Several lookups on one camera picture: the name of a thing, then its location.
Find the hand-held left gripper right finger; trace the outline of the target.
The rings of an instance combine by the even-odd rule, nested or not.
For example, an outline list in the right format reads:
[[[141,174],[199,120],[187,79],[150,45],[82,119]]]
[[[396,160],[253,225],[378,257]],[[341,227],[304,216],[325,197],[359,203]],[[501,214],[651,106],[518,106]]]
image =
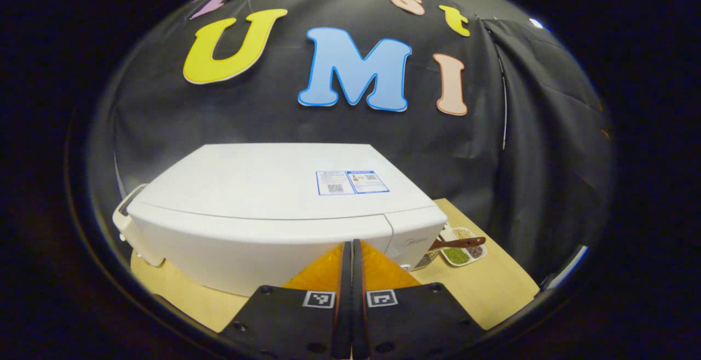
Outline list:
[[[352,356],[355,359],[446,359],[477,343],[483,328],[439,282],[370,286],[375,270],[364,241],[352,243]]]

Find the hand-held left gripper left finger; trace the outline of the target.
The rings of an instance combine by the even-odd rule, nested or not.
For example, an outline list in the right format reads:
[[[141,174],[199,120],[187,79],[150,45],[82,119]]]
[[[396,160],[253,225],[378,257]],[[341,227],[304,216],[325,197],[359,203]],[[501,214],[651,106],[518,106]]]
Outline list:
[[[351,355],[352,242],[323,267],[330,289],[261,285],[220,332],[252,359],[339,359]]]

